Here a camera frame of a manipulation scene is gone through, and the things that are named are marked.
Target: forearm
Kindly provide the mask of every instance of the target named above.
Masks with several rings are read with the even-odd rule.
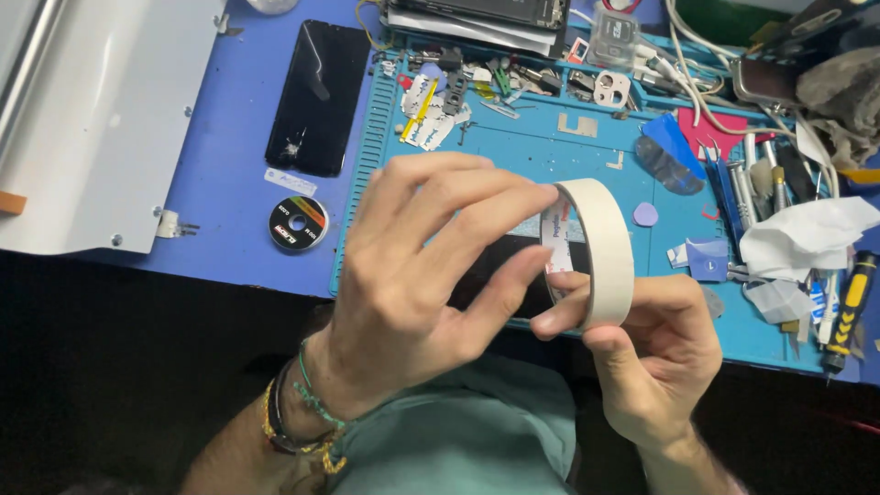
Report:
[[[293,390],[302,382],[292,366],[282,392],[284,430],[294,440],[316,440],[332,426],[314,413]],[[276,452],[262,425],[263,395],[242,410],[208,444],[190,467],[181,493],[277,493],[295,467],[288,454]]]
[[[660,451],[639,448],[648,485],[655,495],[745,495],[739,482],[712,455],[691,428],[688,435]]]

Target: white tissue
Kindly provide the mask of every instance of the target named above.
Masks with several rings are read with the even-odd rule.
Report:
[[[847,246],[880,225],[880,211],[860,197],[820,199],[782,210],[753,225],[739,252],[755,277],[803,282],[810,269],[847,267]]]

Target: red cable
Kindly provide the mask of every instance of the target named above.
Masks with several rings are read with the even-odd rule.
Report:
[[[606,9],[608,9],[609,11],[612,11],[612,12],[623,12],[625,14],[631,14],[635,10],[635,8],[639,6],[639,4],[641,2],[642,2],[642,0],[634,0],[632,5],[629,5],[626,9],[622,9],[622,10],[617,10],[614,7],[612,7],[611,2],[609,2],[608,0],[602,0],[602,5],[604,5]]]

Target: black phone screen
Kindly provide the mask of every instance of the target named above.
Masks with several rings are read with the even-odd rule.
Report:
[[[369,54],[363,30],[303,22],[266,147],[269,165],[339,175]]]

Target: double-sided tape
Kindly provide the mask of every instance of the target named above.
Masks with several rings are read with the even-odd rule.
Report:
[[[541,213],[541,245],[554,250],[545,272],[574,271],[568,245],[568,216],[575,207],[590,260],[590,299],[581,324],[586,330],[619,326],[633,303],[635,268],[627,223],[614,196],[595,179],[554,184],[559,199]],[[549,287],[554,304],[566,293]]]

